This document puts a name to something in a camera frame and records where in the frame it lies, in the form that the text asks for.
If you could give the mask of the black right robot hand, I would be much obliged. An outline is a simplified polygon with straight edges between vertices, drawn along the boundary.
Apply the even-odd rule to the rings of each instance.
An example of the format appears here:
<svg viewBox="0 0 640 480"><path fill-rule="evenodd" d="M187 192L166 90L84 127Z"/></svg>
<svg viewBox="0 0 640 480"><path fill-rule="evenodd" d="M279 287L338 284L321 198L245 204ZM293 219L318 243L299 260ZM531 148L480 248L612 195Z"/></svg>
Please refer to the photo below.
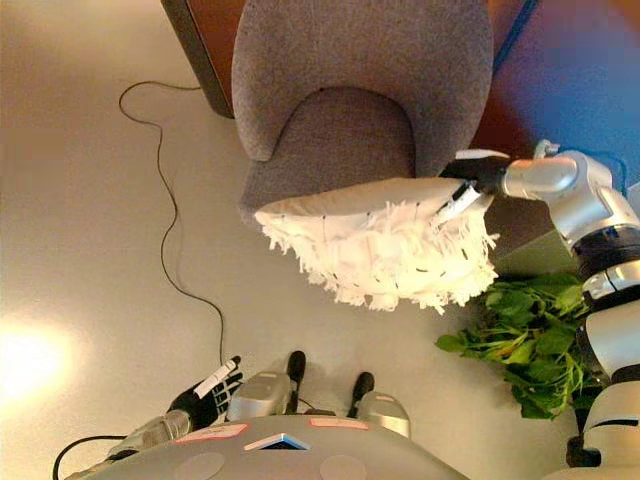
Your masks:
<svg viewBox="0 0 640 480"><path fill-rule="evenodd" d="M485 212L496 195L501 195L502 181L514 162L509 155L487 149L460 150L440 173L441 178L460 180L449 200L438 210L442 221L467 211Z"/></svg>

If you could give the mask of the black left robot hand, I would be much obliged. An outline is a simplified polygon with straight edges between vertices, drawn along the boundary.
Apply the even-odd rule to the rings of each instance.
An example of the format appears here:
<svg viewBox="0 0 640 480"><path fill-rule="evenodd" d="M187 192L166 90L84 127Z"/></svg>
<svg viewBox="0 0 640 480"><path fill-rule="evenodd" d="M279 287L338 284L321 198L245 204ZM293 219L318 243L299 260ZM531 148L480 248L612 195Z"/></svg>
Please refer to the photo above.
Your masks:
<svg viewBox="0 0 640 480"><path fill-rule="evenodd" d="M232 395L242 385L240 363L240 356L231 357L207 378L179 394L169 405L168 412L184 412L192 431L213 424L228 410Z"/></svg>

